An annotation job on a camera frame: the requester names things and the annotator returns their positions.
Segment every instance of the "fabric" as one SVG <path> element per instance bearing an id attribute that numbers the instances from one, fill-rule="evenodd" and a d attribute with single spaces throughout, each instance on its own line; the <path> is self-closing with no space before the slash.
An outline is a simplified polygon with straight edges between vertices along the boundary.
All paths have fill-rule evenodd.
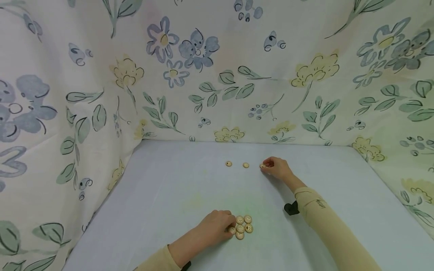
<path id="1" fill-rule="evenodd" d="M 299 211 L 329 250 L 339 271 L 380 271 L 381 268 L 348 226 L 313 189 L 295 191 Z"/>
<path id="2" fill-rule="evenodd" d="M 0 0 L 0 266 L 61 269 L 147 139 L 352 146 L 434 237 L 433 8 Z"/>
<path id="3" fill-rule="evenodd" d="M 149 259 L 136 267 L 134 271 L 180 271 L 172 256 L 168 246 L 164 246 L 153 254 Z"/>

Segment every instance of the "yellow flower print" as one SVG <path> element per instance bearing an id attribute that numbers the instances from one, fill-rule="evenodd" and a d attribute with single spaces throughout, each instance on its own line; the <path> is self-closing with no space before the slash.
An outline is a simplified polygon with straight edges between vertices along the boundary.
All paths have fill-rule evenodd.
<path id="1" fill-rule="evenodd" d="M 110 65 L 109 69 L 115 74 L 117 78 L 115 84 L 120 88 L 134 85 L 145 73 L 142 68 L 137 68 L 134 61 L 132 61 L 127 54 L 124 54 L 123 60 L 119 61 L 116 59 L 116 63 L 117 66 Z"/>
<path id="2" fill-rule="evenodd" d="M 293 111 L 295 112 L 309 94 L 310 87 L 313 81 L 321 81 L 326 78 L 332 77 L 339 70 L 338 50 L 335 50 L 331 55 L 324 56 L 323 54 L 316 54 L 310 65 L 298 64 L 296 66 L 297 78 L 291 81 L 291 85 L 298 88 L 307 87 L 303 100 Z"/>
<path id="3" fill-rule="evenodd" d="M 371 145 L 370 138 L 358 137 L 355 142 L 351 145 L 351 147 L 355 148 L 367 162 L 368 160 L 372 161 L 384 161 L 386 157 L 381 154 L 381 147 L 378 145 Z"/>
<path id="4" fill-rule="evenodd" d="M 145 135 L 145 130 L 143 127 L 147 124 L 147 121 L 145 119 L 141 119 L 139 121 L 139 124 L 137 125 L 135 131 L 134 131 L 134 139 L 135 140 L 142 140 L 143 136 Z"/>
<path id="5" fill-rule="evenodd" d="M 239 127 L 234 127 L 229 131 L 227 127 L 223 127 L 221 131 L 214 132 L 216 142 L 236 142 L 237 139 L 244 137 L 244 132 L 240 132 Z"/>
<path id="6" fill-rule="evenodd" d="M 296 127 L 295 124 L 289 124 L 289 121 L 284 121 L 276 125 L 276 128 L 271 128 L 270 131 L 268 131 L 268 134 L 270 135 L 276 135 L 280 133 L 286 133 L 291 130 L 294 130 Z"/>
<path id="7" fill-rule="evenodd" d="M 425 202 L 434 205 L 434 183 L 413 179 L 401 179 L 401 184 L 414 196 L 421 196 Z"/>
<path id="8" fill-rule="evenodd" d="M 122 163 L 122 160 L 119 159 L 119 167 L 115 169 L 112 173 L 112 179 L 110 180 L 110 183 L 108 184 L 108 190 L 110 191 L 115 184 L 118 182 L 118 180 L 121 178 L 122 174 L 124 174 L 125 166 Z"/>

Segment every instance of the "pile of buttons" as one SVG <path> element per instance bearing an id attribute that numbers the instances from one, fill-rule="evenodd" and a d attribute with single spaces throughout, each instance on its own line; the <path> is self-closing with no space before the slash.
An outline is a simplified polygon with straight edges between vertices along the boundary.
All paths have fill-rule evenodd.
<path id="1" fill-rule="evenodd" d="M 252 217 L 249 215 L 237 216 L 237 226 L 236 227 L 229 227 L 229 232 L 232 234 L 235 234 L 238 240 L 244 239 L 244 232 L 252 233 L 253 232 L 253 226 L 252 226 Z"/>

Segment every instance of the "hand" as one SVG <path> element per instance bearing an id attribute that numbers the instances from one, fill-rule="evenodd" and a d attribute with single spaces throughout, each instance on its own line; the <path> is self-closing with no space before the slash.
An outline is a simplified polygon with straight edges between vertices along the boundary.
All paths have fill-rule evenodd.
<path id="1" fill-rule="evenodd" d="M 236 225 L 230 211 L 212 211 L 194 229 L 169 245 L 173 260 L 182 268 L 204 249 L 231 239 L 232 234 L 226 230 L 230 225 Z"/>
<path id="2" fill-rule="evenodd" d="M 292 170 L 289 168 L 286 160 L 277 157 L 269 157 L 262 162 L 266 167 L 261 168 L 264 173 L 271 174 L 273 177 L 279 180 L 285 180 L 288 177 L 294 175 Z"/>

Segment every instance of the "blue flower print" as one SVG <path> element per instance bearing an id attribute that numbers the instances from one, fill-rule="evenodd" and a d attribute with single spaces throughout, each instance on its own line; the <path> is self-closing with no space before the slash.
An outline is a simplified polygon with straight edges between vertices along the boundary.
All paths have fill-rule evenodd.
<path id="1" fill-rule="evenodd" d="M 434 40 L 428 42 L 430 38 L 431 32 L 427 29 L 417 34 L 411 41 L 409 39 L 403 41 L 393 50 L 392 60 L 387 62 L 385 69 L 393 67 L 395 73 L 403 68 L 418 69 L 422 58 L 434 56 Z"/>
<path id="2" fill-rule="evenodd" d="M 379 71 L 386 64 L 386 60 L 382 60 L 381 62 L 377 61 L 369 67 L 369 72 L 367 74 L 359 75 L 354 77 L 353 82 L 358 84 L 356 88 L 360 86 L 368 86 L 374 78 L 380 77 L 383 72 Z"/>
<path id="3" fill-rule="evenodd" d="M 149 55 L 155 54 L 161 63 L 166 62 L 166 56 L 170 59 L 173 57 L 170 45 L 176 45 L 179 42 L 177 35 L 169 33 L 169 26 L 170 21 L 166 16 L 161 19 L 160 26 L 155 24 L 148 26 L 148 36 L 152 40 L 148 42 L 146 52 Z"/>
<path id="4" fill-rule="evenodd" d="M 169 87 L 173 88 L 175 85 L 182 87 L 185 84 L 184 78 L 190 75 L 187 71 L 179 71 L 182 68 L 182 61 L 178 60 L 172 64 L 172 61 L 168 60 L 166 65 L 170 70 L 163 73 L 163 78 L 169 81 Z"/>
<path id="5" fill-rule="evenodd" d="M 219 48 L 217 37 L 208 37 L 204 42 L 204 36 L 196 29 L 191 34 L 190 40 L 185 40 L 179 45 L 179 52 L 183 58 L 187 59 L 184 63 L 186 68 L 194 64 L 196 69 L 202 71 L 203 66 L 211 67 L 214 64 L 210 56 Z"/>
<path id="6" fill-rule="evenodd" d="M 396 23 L 392 30 L 390 30 L 389 25 L 378 28 L 372 37 L 373 41 L 365 43 L 357 51 L 357 56 L 363 57 L 360 66 L 368 66 L 376 59 L 382 60 L 391 46 L 400 43 L 404 39 L 405 35 L 401 32 L 410 20 L 410 17 L 403 19 Z"/>

